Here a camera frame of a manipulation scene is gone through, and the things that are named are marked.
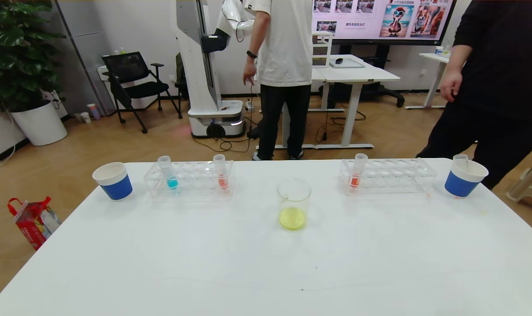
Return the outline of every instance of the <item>cartoon dog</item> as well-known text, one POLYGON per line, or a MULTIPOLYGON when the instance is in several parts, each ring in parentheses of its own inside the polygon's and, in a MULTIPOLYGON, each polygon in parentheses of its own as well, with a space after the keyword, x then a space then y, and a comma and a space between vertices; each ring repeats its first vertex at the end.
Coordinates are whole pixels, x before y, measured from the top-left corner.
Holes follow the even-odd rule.
POLYGON ((414 34, 420 35, 422 32, 424 32, 430 20, 431 16, 428 13, 428 7, 420 7, 418 15, 416 16, 416 22, 414 23, 414 34))
POLYGON ((398 7, 395 12, 393 12, 393 22, 389 24, 389 37, 399 37, 399 32, 403 28, 401 25, 401 18, 405 14, 405 9, 403 7, 398 7))

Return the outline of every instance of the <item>tv screen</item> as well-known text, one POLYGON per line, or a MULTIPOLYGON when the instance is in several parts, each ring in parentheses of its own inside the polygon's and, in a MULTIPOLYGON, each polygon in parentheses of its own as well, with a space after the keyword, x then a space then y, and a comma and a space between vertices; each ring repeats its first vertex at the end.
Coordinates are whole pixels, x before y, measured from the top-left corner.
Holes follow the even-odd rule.
POLYGON ((338 42, 433 45, 443 39, 455 0, 314 0, 313 30, 338 42))

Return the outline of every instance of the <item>sneaker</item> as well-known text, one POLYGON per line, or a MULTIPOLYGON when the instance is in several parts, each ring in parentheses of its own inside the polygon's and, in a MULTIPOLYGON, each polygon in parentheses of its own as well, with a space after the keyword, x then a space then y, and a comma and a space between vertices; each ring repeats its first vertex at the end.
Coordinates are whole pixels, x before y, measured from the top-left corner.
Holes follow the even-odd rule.
POLYGON ((262 159, 258 158, 258 152, 254 152, 254 154, 252 154, 252 160, 254 162, 260 162, 262 161, 262 159))
POLYGON ((297 156, 290 156, 290 160, 301 160, 303 158, 303 150, 297 156))

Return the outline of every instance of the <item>blue paper cup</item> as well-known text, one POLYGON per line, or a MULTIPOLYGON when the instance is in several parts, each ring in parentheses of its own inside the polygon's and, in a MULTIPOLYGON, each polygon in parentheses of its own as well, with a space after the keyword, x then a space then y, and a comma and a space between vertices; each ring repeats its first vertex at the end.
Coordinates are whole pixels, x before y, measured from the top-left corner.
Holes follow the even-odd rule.
POLYGON ((458 198, 466 198, 488 175, 487 168, 478 162, 454 160, 445 182, 445 190, 458 198))
POLYGON ((133 192, 126 165, 121 162, 112 162, 96 169, 92 179, 114 201, 123 200, 133 192))

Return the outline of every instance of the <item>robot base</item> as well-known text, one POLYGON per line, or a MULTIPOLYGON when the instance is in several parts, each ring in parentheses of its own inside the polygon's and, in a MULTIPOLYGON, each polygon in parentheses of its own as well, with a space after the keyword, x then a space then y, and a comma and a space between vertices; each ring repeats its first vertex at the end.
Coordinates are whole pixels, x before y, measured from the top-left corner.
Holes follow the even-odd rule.
POLYGON ((222 107, 214 112, 188 111, 192 135, 196 138, 209 138, 208 126, 218 124, 225 130, 225 137, 240 137, 244 135, 244 115, 242 112, 242 101, 222 100, 222 107))

